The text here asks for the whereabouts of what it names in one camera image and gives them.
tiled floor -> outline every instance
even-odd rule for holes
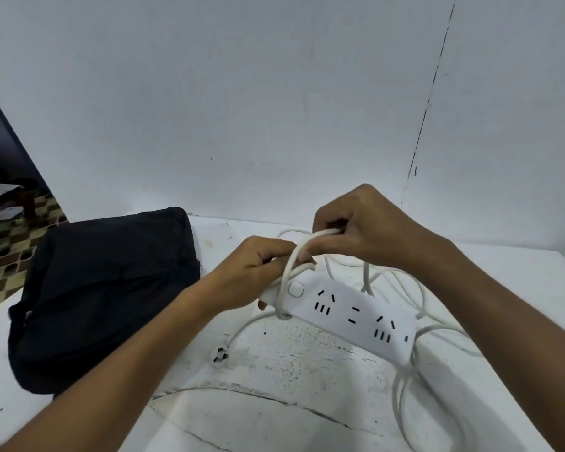
[[[24,219],[0,222],[0,303],[23,287],[27,267],[46,231],[67,222],[52,196],[35,199],[36,213],[47,220],[43,227],[29,228]]]

forearm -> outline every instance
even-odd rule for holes
[[[547,441],[565,451],[565,330],[447,240],[414,274],[481,349]]]
[[[173,360],[215,315],[201,307],[200,290],[184,290],[0,452],[116,451]]]

black backpack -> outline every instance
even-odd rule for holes
[[[181,208],[50,230],[8,311],[17,382],[35,394],[62,393],[199,277]]]

left hand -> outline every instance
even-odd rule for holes
[[[248,237],[195,284],[205,302],[203,305],[216,314],[248,305],[283,275],[294,249],[295,243],[291,241]]]

power strip switch button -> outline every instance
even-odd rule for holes
[[[292,281],[288,285],[288,294],[295,298],[299,298],[304,294],[304,285],[301,282]]]

